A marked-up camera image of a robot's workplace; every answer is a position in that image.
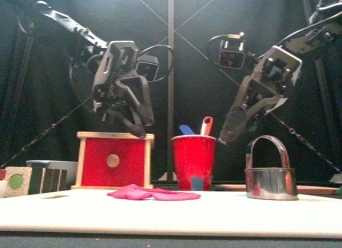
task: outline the red panel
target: red panel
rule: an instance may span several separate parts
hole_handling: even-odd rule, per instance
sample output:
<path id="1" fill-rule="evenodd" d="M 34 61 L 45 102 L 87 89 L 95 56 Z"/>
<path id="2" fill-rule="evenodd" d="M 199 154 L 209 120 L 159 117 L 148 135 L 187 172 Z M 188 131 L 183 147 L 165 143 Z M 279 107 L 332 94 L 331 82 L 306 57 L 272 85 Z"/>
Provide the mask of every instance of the red panel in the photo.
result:
<path id="1" fill-rule="evenodd" d="M 83 186 L 144 186 L 144 140 L 87 138 L 83 165 Z M 107 157 L 115 154 L 120 163 L 107 166 Z"/>

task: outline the green object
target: green object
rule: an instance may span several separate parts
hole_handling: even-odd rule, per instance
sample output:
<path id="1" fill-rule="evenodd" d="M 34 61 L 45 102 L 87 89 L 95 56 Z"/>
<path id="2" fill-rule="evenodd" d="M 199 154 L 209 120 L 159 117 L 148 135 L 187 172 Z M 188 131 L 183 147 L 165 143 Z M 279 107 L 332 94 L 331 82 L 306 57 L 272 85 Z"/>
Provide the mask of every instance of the green object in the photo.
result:
<path id="1" fill-rule="evenodd" d="M 342 195 L 342 186 L 339 187 L 339 189 L 336 190 L 336 194 Z"/>
<path id="2" fill-rule="evenodd" d="M 13 174 L 9 178 L 9 187 L 12 189 L 18 189 L 21 188 L 24 183 L 24 177 L 21 174 Z"/>

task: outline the wooden box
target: wooden box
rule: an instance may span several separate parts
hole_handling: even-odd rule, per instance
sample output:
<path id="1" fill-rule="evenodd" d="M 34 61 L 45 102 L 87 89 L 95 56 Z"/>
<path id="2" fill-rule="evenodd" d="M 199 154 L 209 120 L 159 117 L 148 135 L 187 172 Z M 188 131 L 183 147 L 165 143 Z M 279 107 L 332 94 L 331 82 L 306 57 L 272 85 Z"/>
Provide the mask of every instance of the wooden box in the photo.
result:
<path id="1" fill-rule="evenodd" d="M 115 189 L 129 184 L 151 187 L 153 135 L 139 139 L 128 133 L 79 132 L 79 165 L 71 189 Z"/>

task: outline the wall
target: wall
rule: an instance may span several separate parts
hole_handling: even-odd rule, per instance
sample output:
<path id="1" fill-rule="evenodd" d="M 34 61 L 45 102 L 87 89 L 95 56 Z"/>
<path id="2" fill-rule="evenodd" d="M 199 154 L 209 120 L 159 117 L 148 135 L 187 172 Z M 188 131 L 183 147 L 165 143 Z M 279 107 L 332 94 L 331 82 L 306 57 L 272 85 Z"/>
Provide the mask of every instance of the wall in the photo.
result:
<path id="1" fill-rule="evenodd" d="M 173 135 L 177 126 L 188 124 L 199 131 L 201 119 L 211 115 L 215 119 L 212 135 L 217 137 L 224 116 L 234 102 L 246 71 L 220 71 L 205 58 L 205 44 L 219 34 L 246 33 L 248 50 L 262 55 L 291 32 L 306 26 L 302 0 L 45 0 L 54 10 L 68 14 L 105 41 L 133 40 L 144 49 L 157 43 L 167 44 L 173 39 Z M 168 6 L 173 2 L 173 33 L 167 23 Z M 9 48 L 1 56 L 1 64 L 12 62 L 10 69 L 2 69 L 1 89 L 10 99 L 2 105 L 2 144 L 8 143 L 9 158 L 20 148 L 54 123 L 79 104 L 69 84 L 68 55 L 54 42 L 41 44 L 34 38 L 32 57 L 24 78 L 17 114 L 10 117 L 8 108 L 13 94 L 8 94 L 9 84 L 16 83 L 20 57 L 10 54 L 14 30 L 13 9 L 0 0 L 5 20 L 1 20 L 1 46 Z M 73 69 L 73 79 L 79 97 L 84 99 L 91 91 L 92 75 L 84 69 Z M 152 153 L 152 179 L 157 179 L 169 163 L 167 135 L 169 119 L 169 80 L 151 84 L 151 98 L 156 123 L 147 129 L 156 135 Z M 287 104 L 276 109 L 274 116 L 264 119 L 256 133 L 246 135 L 229 146 L 217 144 L 213 179 L 243 181 L 244 149 L 248 141 L 260 134 L 280 138 L 290 154 L 291 165 L 303 182 L 327 181 L 334 170 L 324 160 L 302 144 L 288 128 L 295 129 L 320 151 L 331 158 L 324 112 L 319 85 L 312 64 L 306 64 L 296 90 Z M 121 131 L 120 124 L 103 123 L 85 108 L 79 109 L 49 135 L 22 153 L 12 164 L 22 165 L 29 159 L 77 160 L 77 131 Z M 267 144 L 255 148 L 255 164 L 279 164 L 275 149 Z"/>

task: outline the padlock shackle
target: padlock shackle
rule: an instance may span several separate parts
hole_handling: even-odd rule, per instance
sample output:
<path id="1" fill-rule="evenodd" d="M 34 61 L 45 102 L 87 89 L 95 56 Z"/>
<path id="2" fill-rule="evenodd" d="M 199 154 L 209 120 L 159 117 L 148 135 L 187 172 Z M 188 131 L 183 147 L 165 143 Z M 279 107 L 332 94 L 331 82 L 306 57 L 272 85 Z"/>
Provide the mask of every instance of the padlock shackle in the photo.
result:
<path id="1" fill-rule="evenodd" d="M 247 146 L 247 153 L 246 153 L 246 168 L 252 168 L 252 148 L 259 139 L 267 139 L 272 142 L 272 144 L 276 146 L 279 154 L 280 154 L 282 167 L 290 168 L 290 160 L 288 160 L 288 154 L 287 154 L 286 147 L 284 147 L 283 143 L 280 142 L 280 140 L 271 135 L 262 135 L 250 142 L 250 144 Z"/>

